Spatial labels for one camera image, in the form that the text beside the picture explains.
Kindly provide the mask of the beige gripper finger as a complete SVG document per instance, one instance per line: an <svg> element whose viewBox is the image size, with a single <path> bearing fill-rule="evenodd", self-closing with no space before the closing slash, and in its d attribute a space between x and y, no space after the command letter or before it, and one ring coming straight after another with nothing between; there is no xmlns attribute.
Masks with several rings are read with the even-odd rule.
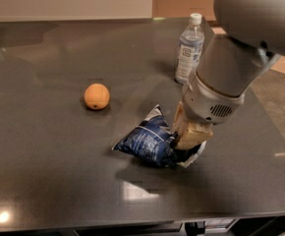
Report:
<svg viewBox="0 0 285 236"><path fill-rule="evenodd" d="M179 139L185 137L188 133L190 121L186 115L184 104L180 101L177 105L173 125L172 132L177 134Z"/></svg>
<svg viewBox="0 0 285 236"><path fill-rule="evenodd" d="M177 133L175 149L188 150L202 144L213 136L210 124L187 122L174 126Z"/></svg>

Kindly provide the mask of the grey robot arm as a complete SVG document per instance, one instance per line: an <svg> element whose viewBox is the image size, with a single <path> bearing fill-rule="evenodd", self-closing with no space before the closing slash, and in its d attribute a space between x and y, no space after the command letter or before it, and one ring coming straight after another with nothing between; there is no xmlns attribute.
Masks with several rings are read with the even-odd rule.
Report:
<svg viewBox="0 0 285 236"><path fill-rule="evenodd" d="M174 148L212 137L244 103L250 83L285 56L285 0L214 0L225 31L214 36L183 86L173 123Z"/></svg>

